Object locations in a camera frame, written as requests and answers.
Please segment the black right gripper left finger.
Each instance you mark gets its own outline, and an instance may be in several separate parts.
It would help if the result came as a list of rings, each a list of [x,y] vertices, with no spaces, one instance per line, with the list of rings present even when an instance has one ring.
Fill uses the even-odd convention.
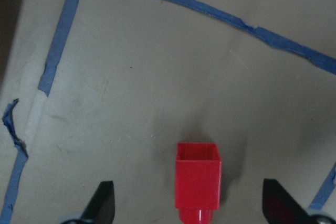
[[[80,220],[85,223],[113,223],[115,197],[113,181],[103,181],[91,197]]]

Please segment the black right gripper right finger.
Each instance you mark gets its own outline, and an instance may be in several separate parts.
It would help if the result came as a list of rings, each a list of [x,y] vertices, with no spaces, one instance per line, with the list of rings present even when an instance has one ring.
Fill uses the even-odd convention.
[[[262,210],[268,223],[312,223],[310,216],[275,179],[264,179]]]

